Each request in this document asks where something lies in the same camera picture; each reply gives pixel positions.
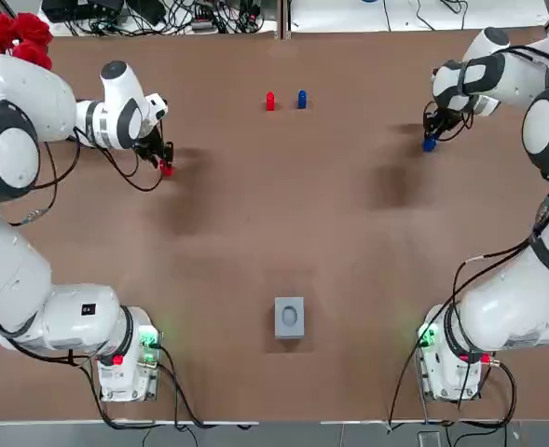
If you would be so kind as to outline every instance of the table surface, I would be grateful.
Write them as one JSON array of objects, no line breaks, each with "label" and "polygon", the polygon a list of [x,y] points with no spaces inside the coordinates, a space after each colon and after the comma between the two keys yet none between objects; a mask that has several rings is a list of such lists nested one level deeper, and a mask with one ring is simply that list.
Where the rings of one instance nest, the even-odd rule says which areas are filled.
[{"label": "table surface", "polygon": [[[542,31],[511,35],[526,43]],[[88,150],[52,212],[23,234],[56,283],[110,284],[150,314],[199,417],[384,419],[416,329],[449,295],[456,266],[524,237],[546,191],[521,146],[523,110],[502,106],[421,153],[431,69],[474,36],[57,38],[54,70],[78,98],[101,98],[101,68],[121,59],[146,94],[169,100],[177,173],[138,193]],[[269,90],[275,113],[265,112]],[[52,147],[65,169],[74,146]],[[132,167],[131,153],[117,160]],[[138,183],[156,178],[141,171]],[[3,212],[16,220],[47,195]],[[302,341],[274,339],[276,296],[305,297]],[[549,347],[501,358],[518,383],[515,417],[549,418]],[[507,389],[492,374],[462,417],[502,416]],[[110,413],[172,419],[168,385],[159,394]],[[422,417],[412,368],[396,416]],[[430,417],[457,416],[430,407]],[[97,418],[78,371],[0,347],[0,420]]]}]

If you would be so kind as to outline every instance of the gray box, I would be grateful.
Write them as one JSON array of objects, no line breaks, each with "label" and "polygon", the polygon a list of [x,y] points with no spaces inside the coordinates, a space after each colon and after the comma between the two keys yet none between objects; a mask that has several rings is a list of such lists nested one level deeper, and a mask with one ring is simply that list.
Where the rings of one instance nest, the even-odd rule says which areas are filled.
[{"label": "gray box", "polygon": [[274,300],[274,332],[276,338],[303,338],[305,319],[302,296],[277,297]]}]

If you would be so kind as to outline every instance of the blue object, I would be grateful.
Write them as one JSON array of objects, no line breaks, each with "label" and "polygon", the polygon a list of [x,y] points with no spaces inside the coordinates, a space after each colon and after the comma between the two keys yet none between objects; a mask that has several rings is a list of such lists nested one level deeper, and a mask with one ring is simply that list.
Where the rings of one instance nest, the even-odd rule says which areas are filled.
[{"label": "blue object", "polygon": [[299,98],[297,100],[299,109],[306,109],[308,106],[308,94],[305,90],[299,90]]},{"label": "blue object", "polygon": [[430,153],[436,145],[437,141],[434,138],[426,138],[423,140],[423,152]]}]

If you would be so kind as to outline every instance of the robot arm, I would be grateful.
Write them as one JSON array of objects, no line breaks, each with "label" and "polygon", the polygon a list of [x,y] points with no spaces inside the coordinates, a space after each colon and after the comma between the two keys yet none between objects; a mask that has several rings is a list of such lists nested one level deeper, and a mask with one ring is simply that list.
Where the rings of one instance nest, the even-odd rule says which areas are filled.
[{"label": "robot arm", "polygon": [[[122,76],[105,82],[107,105],[99,103],[105,111],[102,119],[86,129],[98,127],[102,139],[106,125],[109,139],[117,138],[110,141],[128,148],[155,127],[166,113],[166,103],[158,102],[158,95],[150,95],[147,101],[123,62],[108,64],[103,76],[108,78],[123,66]],[[67,138],[81,117],[79,112],[72,90],[58,76],[0,54],[0,202],[32,190],[40,166],[38,142]],[[3,346],[17,344],[30,351],[73,349],[93,355],[103,399],[129,401],[155,395],[158,353],[150,346],[157,342],[158,332],[147,314],[139,307],[119,305],[110,287],[54,285],[48,262],[0,215]]]},{"label": "robot arm", "polygon": [[[549,53],[549,37],[531,47]],[[437,71],[433,96],[438,110],[474,113],[478,95],[528,108],[523,145],[549,181],[547,62],[500,52],[464,63],[449,61]],[[426,321],[439,307],[430,311]],[[499,274],[467,291],[459,304],[449,305],[436,321],[427,334],[431,342],[420,347],[419,363],[424,389],[435,400],[476,396],[479,353],[549,344],[549,224]],[[428,324],[421,327],[429,330]]]}]

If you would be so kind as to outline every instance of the cable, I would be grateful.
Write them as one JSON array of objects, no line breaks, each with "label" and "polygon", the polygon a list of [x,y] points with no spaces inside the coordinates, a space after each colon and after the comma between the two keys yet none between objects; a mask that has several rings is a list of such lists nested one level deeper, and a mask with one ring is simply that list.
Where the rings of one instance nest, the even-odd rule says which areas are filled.
[{"label": "cable", "polygon": [[450,433],[448,432],[449,426],[444,426],[444,432],[446,433],[446,442],[448,443],[448,447],[452,446],[452,441],[450,440]]},{"label": "cable", "polygon": [[115,161],[115,159],[113,158],[113,156],[110,154],[110,152],[108,152],[107,149],[104,149],[104,148],[100,148],[99,147],[99,150],[101,152],[101,154],[104,156],[104,158],[106,158],[108,160],[108,162],[113,166],[113,168],[115,168],[115,170],[118,172],[118,174],[128,183],[130,184],[131,186],[133,186],[135,189],[137,189],[138,191],[141,191],[143,193],[149,193],[150,191],[154,191],[156,188],[158,188],[158,186],[162,183],[162,180],[164,178],[164,175],[162,173],[160,173],[160,176],[158,177],[158,180],[152,185],[152,186],[149,186],[149,187],[144,187],[144,186],[140,186],[134,182],[131,181],[130,179],[130,175],[129,174],[126,174],[125,172],[123,172],[121,170],[121,168],[119,167],[119,165],[117,164],[117,162]]},{"label": "cable", "polygon": [[187,397],[185,395],[185,392],[183,391],[183,389],[181,388],[181,385],[179,384],[179,381],[177,380],[176,378],[176,375],[174,373],[172,373],[166,366],[164,366],[162,363],[159,363],[158,364],[158,367],[164,371],[167,375],[169,375],[169,377],[171,378],[171,381],[172,381],[172,384],[174,386],[174,389],[175,389],[175,392],[179,394],[179,396],[181,396],[181,399],[183,400],[183,404],[185,405],[185,409],[187,410],[187,412],[189,413],[189,417],[191,418],[191,421],[193,422],[194,426],[196,426],[197,428],[202,428],[202,429],[208,429],[208,428],[214,428],[214,427],[217,427],[217,426],[213,426],[213,425],[208,425],[208,424],[204,424],[203,422],[201,422],[196,416],[195,414],[193,413],[193,410],[191,410],[191,406],[189,405],[189,401],[187,400]]},{"label": "cable", "polygon": [[508,380],[510,382],[510,388],[511,388],[511,398],[510,398],[510,407],[508,408],[508,413],[504,416],[504,418],[497,422],[497,423],[489,423],[489,422],[479,422],[479,421],[463,421],[465,424],[473,427],[478,428],[504,428],[510,422],[513,420],[513,416],[515,415],[516,410],[516,380],[515,376],[512,374],[510,369],[504,364],[503,361],[500,361],[498,364],[499,368],[501,368],[506,376],[508,377]]},{"label": "cable", "polygon": [[419,12],[421,11],[421,0],[417,0],[417,12],[415,13],[415,15],[417,16],[417,18],[419,20],[421,20],[423,23],[425,23],[427,25],[427,27],[432,30],[432,31],[435,31],[435,28],[433,28],[425,19],[423,19],[420,15],[419,15]]},{"label": "cable", "polygon": [[[442,5],[450,9],[455,14],[460,14],[462,11],[462,5],[464,5],[464,12],[462,13],[462,22],[460,23],[460,28],[464,30],[464,19],[467,16],[469,11],[469,2],[466,0],[440,0]],[[452,5],[458,5],[459,9],[455,9]]]},{"label": "cable", "polygon": [[[452,283],[452,307],[454,309],[454,312],[455,312],[455,315],[457,316],[457,321],[459,323],[459,327],[460,327],[460,331],[462,333],[464,333],[464,329],[462,328],[462,322],[460,321],[460,312],[459,312],[459,309],[457,307],[457,302],[456,302],[456,295],[457,295],[457,284],[459,282],[459,275],[460,275],[460,272],[462,271],[462,269],[469,263],[472,263],[474,261],[481,261],[481,260],[485,260],[485,259],[490,259],[490,258],[495,258],[495,257],[499,257],[499,256],[503,256],[505,254],[509,254],[509,253],[512,253],[513,251],[518,251],[518,250],[521,250],[524,246],[527,245],[527,241],[523,241],[523,242],[520,242],[518,245],[515,245],[514,247],[510,248],[510,249],[507,249],[507,250],[503,250],[503,251],[496,251],[494,253],[488,253],[488,254],[482,254],[480,256],[474,256],[473,258],[470,258],[466,261],[464,261],[463,263],[461,263],[459,265],[459,268],[457,269],[457,272],[456,274],[454,275],[454,281]],[[464,381],[462,383],[462,389],[460,390],[460,395],[459,395],[459,400],[458,400],[458,407],[459,407],[459,410],[460,410],[460,404],[462,402],[462,396],[463,396],[463,393],[464,393],[464,389],[467,385],[467,380],[469,380],[469,373],[470,373],[470,370],[471,370],[471,360],[470,360],[470,356],[471,356],[472,352],[469,351],[469,358],[467,359],[467,372],[465,373],[465,376],[464,376]],[[476,396],[477,394],[479,394],[481,388],[483,388],[483,385],[485,384],[487,378],[489,377],[489,372],[491,371],[491,369],[488,369],[487,372],[486,372],[486,375],[485,377],[483,378],[483,381],[481,383],[481,386],[477,388],[477,392],[475,393],[475,395],[471,396],[471,399],[474,398],[474,396]]]},{"label": "cable", "polygon": [[[469,284],[471,284],[476,279],[482,277],[485,273],[490,272],[491,270],[493,270],[493,269],[499,267],[500,265],[502,265],[504,263],[507,263],[511,259],[515,258],[515,256],[518,255],[519,252],[520,251],[514,251],[514,252],[510,253],[509,255],[507,255],[506,257],[504,257],[504,258],[500,259],[499,261],[495,262],[494,264],[492,264],[492,265],[484,268],[480,272],[476,273],[475,275],[473,275],[472,277],[470,277],[469,279],[464,281],[464,283],[462,283],[462,285],[457,288],[457,293],[460,293]],[[444,312],[444,310],[447,308],[447,306],[450,304],[451,301],[452,301],[452,295],[450,295],[450,297],[444,302],[444,304],[440,307],[440,309],[435,313],[435,315],[432,317],[432,319],[428,322],[425,331],[421,332],[421,335],[419,336],[418,340],[415,342],[415,345],[411,349],[411,352],[409,353],[409,355],[408,355],[408,357],[405,361],[405,364],[403,365],[403,369],[401,370],[401,373],[400,373],[399,378],[398,378],[398,383],[397,383],[396,388],[394,390],[394,397],[392,398],[390,416],[388,418],[388,426],[390,428],[391,428],[391,424],[392,424],[392,418],[394,416],[394,409],[396,407],[396,400],[398,399],[398,391],[400,390],[403,379],[405,378],[406,368],[408,367],[408,364],[409,364],[410,360],[413,358],[413,355],[415,354],[415,351],[417,351],[417,348],[418,348],[419,344],[421,343],[421,340],[423,339],[423,337],[424,337],[425,333],[427,332],[427,330],[440,317],[442,312]]]},{"label": "cable", "polygon": [[460,135],[460,133],[464,129],[471,129],[473,127],[473,121],[474,121],[473,113],[469,113],[466,118],[464,117],[464,114],[460,114],[460,116],[461,116],[461,119],[462,119],[462,126],[460,126],[460,128],[455,133],[450,135],[449,137],[438,138],[437,139],[438,142],[449,142],[450,140],[454,140],[455,138],[457,138]]},{"label": "cable", "polygon": [[47,142],[45,142],[44,145],[47,149],[48,158],[50,159],[50,166],[52,167],[52,175],[54,177],[54,181],[52,182],[52,184],[54,185],[54,189],[52,191],[52,198],[50,199],[50,202],[48,203],[48,205],[46,205],[45,208],[40,208],[40,209],[37,209],[37,210],[31,210],[19,222],[16,222],[16,223],[9,222],[9,225],[11,225],[13,227],[26,225],[27,223],[29,224],[33,221],[38,220],[39,218],[44,216],[47,212],[49,212],[50,209],[54,206],[55,202],[57,201],[57,193],[59,191],[59,183],[57,182],[57,166],[55,165],[54,158],[52,156],[52,153],[50,152],[50,146],[48,146]]},{"label": "cable", "polygon": [[108,414],[106,414],[103,410],[103,407],[100,405],[100,400],[98,399],[98,395],[96,394],[96,386],[94,385],[94,379],[93,379],[93,373],[88,372],[83,366],[79,367],[79,370],[84,373],[86,378],[88,379],[89,387],[91,389],[94,402],[96,403],[96,408],[98,409],[98,413],[100,414],[100,417],[104,421],[105,424],[107,424],[109,427],[111,427],[114,430],[147,430],[149,428],[156,428],[156,427],[163,427],[164,424],[119,424],[115,421],[113,421],[110,417],[108,417]]},{"label": "cable", "polygon": [[[75,156],[74,156],[73,162],[71,163],[71,166],[63,174],[61,174],[59,177],[55,176],[55,178],[52,182],[37,184],[36,186],[34,186],[33,189],[36,189],[36,190],[37,189],[45,189],[45,188],[53,186],[57,183],[60,183],[63,180],[65,180],[65,178],[73,171],[73,169],[75,169],[75,165],[79,161],[79,156],[81,154],[81,141],[79,140],[79,135],[77,135],[78,132],[80,132],[83,136],[85,136],[85,134],[81,130],[79,130],[78,128],[74,128],[76,146],[75,146]],[[52,162],[53,158],[50,155],[50,149],[48,148],[48,143],[45,142],[45,145],[47,147],[47,151],[48,151],[48,154],[49,154],[49,157],[50,157],[50,161]]]},{"label": "cable", "polygon": [[499,428],[494,428],[493,430],[485,431],[485,432],[482,432],[482,433],[466,433],[466,434],[464,434],[464,435],[460,435],[460,436],[457,438],[457,440],[454,442],[454,444],[452,444],[452,442],[450,442],[450,438],[448,437],[447,431],[446,431],[446,439],[448,440],[448,446],[449,446],[449,447],[457,447],[457,444],[460,442],[460,440],[463,440],[464,438],[470,438],[470,437],[473,437],[473,436],[493,435],[493,434],[496,433],[498,430],[499,430]]},{"label": "cable", "polygon": [[[83,133],[83,131],[78,128],[78,127],[75,127],[75,135],[77,135],[77,133],[81,133],[82,135],[85,135]],[[105,149],[99,145],[94,145],[93,146],[95,149],[97,149],[98,151],[100,151],[100,153],[104,156],[104,158],[106,158],[106,160],[108,160],[108,162],[112,165],[113,168],[115,168],[115,170],[117,171],[117,173],[128,183],[130,184],[131,186],[133,186],[133,188],[137,189],[138,191],[141,191],[141,192],[144,192],[144,193],[149,193],[150,191],[154,191],[156,188],[158,188],[158,186],[162,183],[162,180],[164,178],[164,175],[162,173],[160,173],[160,176],[158,177],[158,180],[152,185],[152,186],[149,186],[149,187],[144,187],[144,186],[140,186],[139,184],[136,184],[134,183],[130,177],[132,177],[135,173],[137,173],[137,169],[138,169],[138,164],[139,164],[139,159],[138,159],[138,155],[137,153],[135,153],[135,157],[136,157],[136,165],[135,165],[135,169],[131,172],[131,173],[126,173],[126,172],[123,172],[123,170],[120,168],[120,166],[117,164],[117,161],[113,158],[113,156],[111,155],[111,153],[108,151],[108,149]]]},{"label": "cable", "polygon": [[154,427],[149,428],[147,430],[147,433],[145,433],[144,438],[142,439],[142,447],[145,447],[145,440],[147,440],[147,437],[150,436],[150,433],[152,432],[153,429]]},{"label": "cable", "polygon": [[[197,3],[197,0],[194,0],[189,6],[185,5],[185,0],[174,0],[169,6],[167,6],[163,0],[160,0],[160,3],[164,6],[166,13],[164,16],[164,24],[159,28],[158,26],[154,27],[146,18],[133,11],[127,3],[125,3],[126,11],[129,13],[131,20],[137,27],[134,31],[129,31],[118,26],[118,17],[101,18],[97,19],[95,22],[88,20],[89,30],[82,28],[77,20],[66,22],[65,25],[74,35],[76,34],[74,30],[76,27],[83,34],[96,35],[99,37],[108,35],[121,35],[125,37],[137,37],[144,35],[174,35],[179,34],[180,32],[183,32],[184,34],[185,28],[191,23],[191,20],[186,21],[190,14],[190,8]],[[181,23],[177,24],[176,12],[181,8],[186,11],[186,14]]]},{"label": "cable", "polygon": [[392,28],[390,27],[390,18],[388,17],[388,9],[386,8],[386,0],[383,1],[384,5],[384,14],[386,14],[386,24],[388,25],[388,31],[391,33]]}]

